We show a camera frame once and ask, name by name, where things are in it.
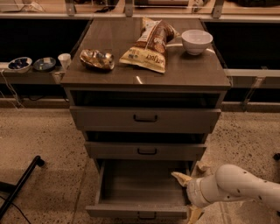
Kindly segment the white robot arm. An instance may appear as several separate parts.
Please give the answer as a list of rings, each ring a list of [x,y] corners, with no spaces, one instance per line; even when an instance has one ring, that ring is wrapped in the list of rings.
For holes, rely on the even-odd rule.
[[[280,184],[258,178],[234,164],[224,164],[203,178],[192,178],[177,171],[171,175],[186,188],[191,202],[187,224],[196,224],[203,208],[215,202],[254,199],[280,211]]]

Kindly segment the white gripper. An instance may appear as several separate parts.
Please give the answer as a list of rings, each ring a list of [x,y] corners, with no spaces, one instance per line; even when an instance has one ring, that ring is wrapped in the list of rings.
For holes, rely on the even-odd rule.
[[[183,187],[187,187],[188,199],[192,205],[187,209],[187,224],[195,224],[203,215],[203,207],[207,207],[222,198],[214,175],[204,178],[192,178],[181,172],[173,171],[171,175]]]

